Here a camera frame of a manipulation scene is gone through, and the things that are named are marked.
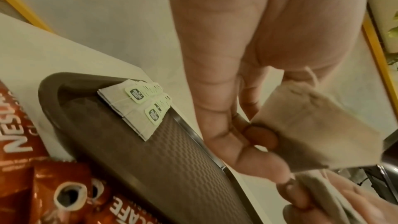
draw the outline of palm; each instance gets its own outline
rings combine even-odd
[[[269,176],[266,171],[255,170],[261,170],[261,160],[265,162],[264,153],[250,147],[249,142],[258,141],[239,133],[248,129],[247,123],[243,127],[232,122],[231,108],[237,95],[250,119],[259,108],[258,96],[267,66],[284,69],[285,78],[294,80],[309,79],[303,71],[305,66],[323,77],[353,45],[366,0],[170,3],[205,142],[235,169]]]

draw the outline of woven pattern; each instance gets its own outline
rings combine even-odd
[[[63,108],[79,130],[92,135],[87,141],[96,140],[93,153],[108,155],[104,150],[112,146],[113,155],[107,158],[184,212],[191,223],[252,223],[226,175],[170,115],[144,142],[98,97],[71,100]]]

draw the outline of stack of tea bags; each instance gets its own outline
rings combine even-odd
[[[336,224],[365,224],[350,203],[316,169],[380,163],[380,134],[306,83],[285,82],[251,121],[279,136],[282,157]]]
[[[172,104],[158,83],[126,80],[100,89],[98,94],[144,141],[152,136]]]

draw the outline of yellow edge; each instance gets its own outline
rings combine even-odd
[[[398,96],[397,91],[394,87],[393,81],[391,80],[386,58],[384,56],[383,49],[381,48],[379,39],[377,37],[376,30],[373,26],[372,20],[368,12],[365,14],[364,22],[362,24],[362,31],[366,37],[368,45],[372,51],[374,61],[377,65],[378,71],[383,79],[384,87],[386,88],[388,97],[396,118],[398,119]]]
[[[22,16],[25,17],[32,25],[54,33],[32,10],[30,10],[21,0],[5,0],[14,7]]]

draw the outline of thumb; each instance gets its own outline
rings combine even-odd
[[[390,224],[383,212],[371,204],[365,197],[353,191],[343,190],[341,194],[350,202],[352,207],[365,219],[367,224]]]

